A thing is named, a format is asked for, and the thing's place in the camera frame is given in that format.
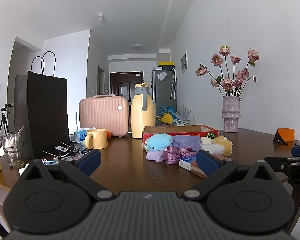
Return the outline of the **clear glass cup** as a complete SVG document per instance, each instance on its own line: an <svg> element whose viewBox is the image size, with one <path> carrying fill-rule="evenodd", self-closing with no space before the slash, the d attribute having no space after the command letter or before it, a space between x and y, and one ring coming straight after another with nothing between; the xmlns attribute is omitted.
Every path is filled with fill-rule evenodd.
<svg viewBox="0 0 300 240"><path fill-rule="evenodd" d="M11 168L24 167L21 134L6 133L0 137L7 162Z"/></svg>

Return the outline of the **white yellow plush toy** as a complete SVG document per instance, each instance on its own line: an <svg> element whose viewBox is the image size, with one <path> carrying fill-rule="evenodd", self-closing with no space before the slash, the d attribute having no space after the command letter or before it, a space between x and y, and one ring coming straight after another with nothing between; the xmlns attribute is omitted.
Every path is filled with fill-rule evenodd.
<svg viewBox="0 0 300 240"><path fill-rule="evenodd" d="M232 142L224 136L218 136L215 139L201 137L201 149L212 155L222 155L229 157L232 155Z"/></svg>

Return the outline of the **pink textured vase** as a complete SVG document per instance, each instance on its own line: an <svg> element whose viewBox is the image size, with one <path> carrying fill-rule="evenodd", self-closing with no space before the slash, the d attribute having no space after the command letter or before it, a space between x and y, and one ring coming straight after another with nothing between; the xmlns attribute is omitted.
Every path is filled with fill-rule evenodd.
<svg viewBox="0 0 300 240"><path fill-rule="evenodd" d="M237 133L238 120L241 118L240 100L237 96L224 96L222 102L222 118L224 119L224 132Z"/></svg>

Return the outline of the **dark brown door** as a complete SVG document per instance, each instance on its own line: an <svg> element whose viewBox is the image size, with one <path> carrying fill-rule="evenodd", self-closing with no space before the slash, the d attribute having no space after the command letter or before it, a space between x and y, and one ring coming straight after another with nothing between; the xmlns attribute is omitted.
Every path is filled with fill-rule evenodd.
<svg viewBox="0 0 300 240"><path fill-rule="evenodd" d="M143 72L110 73L110 92L131 102L135 94L135 85L143 83Z"/></svg>

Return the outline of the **yellow thermos jug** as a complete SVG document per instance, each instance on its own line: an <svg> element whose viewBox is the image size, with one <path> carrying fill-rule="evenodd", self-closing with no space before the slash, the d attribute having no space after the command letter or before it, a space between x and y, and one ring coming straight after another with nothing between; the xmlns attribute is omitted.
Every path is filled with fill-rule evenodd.
<svg viewBox="0 0 300 240"><path fill-rule="evenodd" d="M155 108L149 92L149 85L135 85L135 94L131 104L131 128L134 139L142 139L143 129L155 126Z"/></svg>

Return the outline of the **purple knit towel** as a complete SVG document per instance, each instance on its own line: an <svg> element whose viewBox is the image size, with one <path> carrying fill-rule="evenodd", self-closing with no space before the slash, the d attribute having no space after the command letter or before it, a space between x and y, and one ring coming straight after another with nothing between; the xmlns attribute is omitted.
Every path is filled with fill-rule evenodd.
<svg viewBox="0 0 300 240"><path fill-rule="evenodd" d="M198 135L175 135L173 136L172 146L178 149L191 148L193 152L201 149L201 139Z"/></svg>

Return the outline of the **orange black stand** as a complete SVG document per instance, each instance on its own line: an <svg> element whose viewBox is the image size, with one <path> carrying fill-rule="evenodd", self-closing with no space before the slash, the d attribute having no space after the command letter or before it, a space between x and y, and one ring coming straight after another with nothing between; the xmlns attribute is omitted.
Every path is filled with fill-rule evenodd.
<svg viewBox="0 0 300 240"><path fill-rule="evenodd" d="M273 142L280 145L288 145L294 141L295 130L292 128L278 128L273 138Z"/></svg>

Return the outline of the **yellow blue toy pile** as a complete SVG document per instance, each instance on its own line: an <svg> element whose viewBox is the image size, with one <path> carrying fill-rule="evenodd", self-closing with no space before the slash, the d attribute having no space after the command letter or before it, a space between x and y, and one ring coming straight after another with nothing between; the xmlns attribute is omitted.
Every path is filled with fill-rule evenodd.
<svg viewBox="0 0 300 240"><path fill-rule="evenodd" d="M161 121L163 124L171 125L174 122L178 122L181 120L181 116L177 113L177 111L171 106L160 106L161 110L155 118Z"/></svg>

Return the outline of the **light blue fluffy ball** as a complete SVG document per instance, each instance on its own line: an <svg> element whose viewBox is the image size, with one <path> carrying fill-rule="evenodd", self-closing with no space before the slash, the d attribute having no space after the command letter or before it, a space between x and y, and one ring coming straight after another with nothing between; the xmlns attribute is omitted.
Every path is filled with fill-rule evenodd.
<svg viewBox="0 0 300 240"><path fill-rule="evenodd" d="M173 137L167 133L154 134L147 138L145 141L145 151L160 151L164 150L167 146L171 146Z"/></svg>

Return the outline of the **lilac fluffy cloth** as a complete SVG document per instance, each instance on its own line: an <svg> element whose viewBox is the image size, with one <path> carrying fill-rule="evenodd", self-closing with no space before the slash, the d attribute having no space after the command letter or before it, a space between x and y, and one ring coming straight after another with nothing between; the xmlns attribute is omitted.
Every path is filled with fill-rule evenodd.
<svg viewBox="0 0 300 240"><path fill-rule="evenodd" d="M149 161L156 161L157 163L161 163L164 161L164 151L149 151L146 154L146 159Z"/></svg>

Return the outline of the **orange fruit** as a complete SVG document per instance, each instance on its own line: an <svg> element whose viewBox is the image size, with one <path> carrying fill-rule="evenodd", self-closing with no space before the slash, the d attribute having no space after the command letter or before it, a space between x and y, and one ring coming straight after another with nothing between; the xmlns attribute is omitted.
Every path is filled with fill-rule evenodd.
<svg viewBox="0 0 300 240"><path fill-rule="evenodd" d="M111 132L107 131L107 140L110 140L110 139L111 139Z"/></svg>

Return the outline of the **yellow box on fridge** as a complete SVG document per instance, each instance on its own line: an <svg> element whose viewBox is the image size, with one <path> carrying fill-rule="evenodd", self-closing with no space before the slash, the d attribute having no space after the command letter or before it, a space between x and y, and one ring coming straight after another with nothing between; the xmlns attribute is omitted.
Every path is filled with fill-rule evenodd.
<svg viewBox="0 0 300 240"><path fill-rule="evenodd" d="M175 64L174 64L174 62L159 61L158 66L161 66L161 67L163 67L163 66L172 66L172 67L174 67Z"/></svg>

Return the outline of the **pink satin scrunchie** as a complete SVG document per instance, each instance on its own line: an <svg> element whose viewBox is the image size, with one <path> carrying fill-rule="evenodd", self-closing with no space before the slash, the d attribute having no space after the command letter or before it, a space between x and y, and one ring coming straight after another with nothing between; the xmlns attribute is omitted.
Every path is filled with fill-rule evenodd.
<svg viewBox="0 0 300 240"><path fill-rule="evenodd" d="M167 165L179 164L179 160L186 157L195 156L191 147L182 147L180 149L174 146L167 146L163 151L164 162Z"/></svg>

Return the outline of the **red cardboard box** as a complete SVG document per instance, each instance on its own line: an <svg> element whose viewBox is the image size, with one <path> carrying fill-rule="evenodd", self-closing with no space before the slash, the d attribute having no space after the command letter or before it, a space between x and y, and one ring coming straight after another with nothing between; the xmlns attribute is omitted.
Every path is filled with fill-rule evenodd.
<svg viewBox="0 0 300 240"><path fill-rule="evenodd" d="M142 132L142 145L145 148L145 141L155 135L160 133L167 133L171 136L175 136L178 134L181 135L198 135L200 137L205 137L208 134L213 133L216 137L219 136L219 130L214 129L205 125L190 125L190 126L158 126L151 127L146 126Z"/></svg>

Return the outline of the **blue tissue pack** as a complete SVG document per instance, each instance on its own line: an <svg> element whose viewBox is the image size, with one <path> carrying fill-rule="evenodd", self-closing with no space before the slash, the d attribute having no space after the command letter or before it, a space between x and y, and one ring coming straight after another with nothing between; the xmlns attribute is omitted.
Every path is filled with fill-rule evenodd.
<svg viewBox="0 0 300 240"><path fill-rule="evenodd" d="M179 159L179 166L188 171L191 171L192 162L195 160L196 160L196 155L182 157L181 159Z"/></svg>

